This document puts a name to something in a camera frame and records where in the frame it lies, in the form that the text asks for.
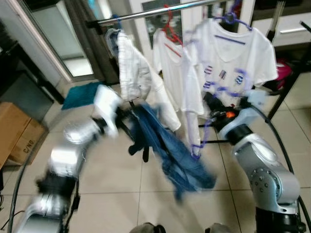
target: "white shirt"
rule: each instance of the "white shirt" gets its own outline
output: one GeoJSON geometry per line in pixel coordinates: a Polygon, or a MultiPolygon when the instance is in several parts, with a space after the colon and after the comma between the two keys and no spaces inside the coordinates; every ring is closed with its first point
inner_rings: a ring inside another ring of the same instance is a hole
{"type": "Polygon", "coordinates": [[[176,110],[187,112],[181,116],[185,140],[189,147],[191,144],[200,145],[197,115],[203,114],[204,109],[199,80],[188,52],[170,41],[161,29],[154,33],[153,42],[155,70],[162,70],[165,88],[177,104],[176,110]]]}
{"type": "Polygon", "coordinates": [[[180,128],[180,121],[160,76],[134,47],[121,30],[118,34],[121,97],[124,101],[146,100],[152,107],[159,107],[159,118],[173,132],[180,128]]]}
{"type": "MultiPolygon", "coordinates": [[[[242,93],[277,78],[274,48],[256,28],[243,34],[231,33],[208,19],[196,27],[187,48],[197,65],[203,91],[217,92],[214,82],[231,93],[242,93]]],[[[217,97],[225,106],[237,105],[240,99],[224,91],[217,92],[217,97]]]]}

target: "blue hanger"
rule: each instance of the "blue hanger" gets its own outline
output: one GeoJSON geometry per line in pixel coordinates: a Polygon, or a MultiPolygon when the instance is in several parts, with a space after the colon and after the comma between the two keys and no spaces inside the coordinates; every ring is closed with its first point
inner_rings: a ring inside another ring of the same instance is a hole
{"type": "Polygon", "coordinates": [[[118,19],[118,27],[119,29],[122,29],[121,20],[119,19],[119,16],[117,14],[113,14],[112,17],[118,19]]]}

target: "white cabinet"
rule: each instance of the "white cabinet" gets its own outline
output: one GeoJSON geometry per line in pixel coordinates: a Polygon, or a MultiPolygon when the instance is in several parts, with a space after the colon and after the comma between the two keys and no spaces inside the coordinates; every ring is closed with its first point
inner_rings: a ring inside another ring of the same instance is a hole
{"type": "MultiPolygon", "coordinates": [[[[280,17],[273,45],[276,47],[310,42],[311,33],[300,25],[300,21],[311,25],[311,13],[280,17]]],[[[258,28],[264,35],[267,35],[271,23],[271,18],[256,20],[253,22],[253,27],[258,28]]]]}

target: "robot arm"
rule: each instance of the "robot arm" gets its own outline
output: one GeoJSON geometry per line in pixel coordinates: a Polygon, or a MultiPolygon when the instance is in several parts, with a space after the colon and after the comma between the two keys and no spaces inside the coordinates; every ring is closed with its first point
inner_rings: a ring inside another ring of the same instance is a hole
{"type": "MultiPolygon", "coordinates": [[[[241,100],[258,108],[264,91],[252,90],[241,100]]],[[[247,126],[258,114],[252,108],[224,107],[210,93],[205,101],[211,109],[213,126],[222,139],[232,145],[232,156],[244,169],[256,204],[257,233],[303,232],[298,219],[297,199],[300,186],[297,178],[278,160],[271,146],[247,126]]]]}
{"type": "Polygon", "coordinates": [[[100,116],[69,124],[64,129],[64,139],[52,149],[45,176],[37,181],[39,189],[19,223],[17,233],[66,233],[66,218],[71,209],[77,209],[78,192],[71,197],[86,160],[86,150],[98,136],[116,136],[115,117],[121,98],[110,88],[99,86],[94,100],[100,116]]]}

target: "blue jeans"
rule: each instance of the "blue jeans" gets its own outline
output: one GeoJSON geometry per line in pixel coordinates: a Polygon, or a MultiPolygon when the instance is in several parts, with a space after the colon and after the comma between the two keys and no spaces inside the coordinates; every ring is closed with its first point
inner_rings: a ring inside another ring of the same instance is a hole
{"type": "Polygon", "coordinates": [[[216,178],[205,166],[191,156],[188,148],[166,130],[156,117],[156,112],[143,104],[133,109],[133,134],[135,144],[131,150],[145,146],[153,148],[162,159],[164,174],[175,186],[175,197],[181,200],[185,191],[199,191],[214,187],[216,178]]]}

